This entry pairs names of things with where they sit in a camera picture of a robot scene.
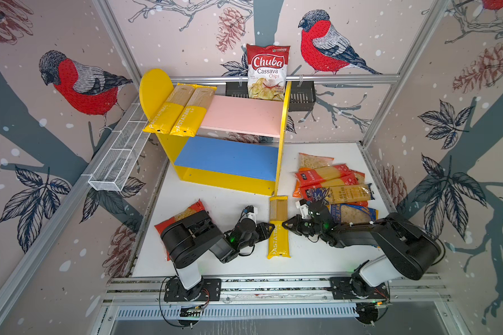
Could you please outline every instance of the black plastic basket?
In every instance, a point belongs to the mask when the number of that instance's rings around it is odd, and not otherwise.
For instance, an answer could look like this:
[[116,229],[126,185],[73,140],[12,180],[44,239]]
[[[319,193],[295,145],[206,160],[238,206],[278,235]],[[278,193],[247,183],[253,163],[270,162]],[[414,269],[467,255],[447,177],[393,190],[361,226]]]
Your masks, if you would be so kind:
[[[288,111],[312,111],[315,106],[316,92],[313,81],[293,82],[291,87],[291,100],[288,104]],[[225,85],[225,95],[228,97],[248,97],[248,82],[227,82]]]

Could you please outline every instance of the pile of pasta packages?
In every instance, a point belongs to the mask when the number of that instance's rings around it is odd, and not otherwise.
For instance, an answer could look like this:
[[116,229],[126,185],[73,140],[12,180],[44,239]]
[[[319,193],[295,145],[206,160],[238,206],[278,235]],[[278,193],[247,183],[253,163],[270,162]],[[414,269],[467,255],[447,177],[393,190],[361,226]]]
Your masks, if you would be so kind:
[[299,154],[293,197],[327,205],[335,223],[376,221],[378,211],[369,208],[374,199],[365,174],[334,164],[331,157]]
[[177,84],[144,131],[194,137],[215,91],[215,86]]

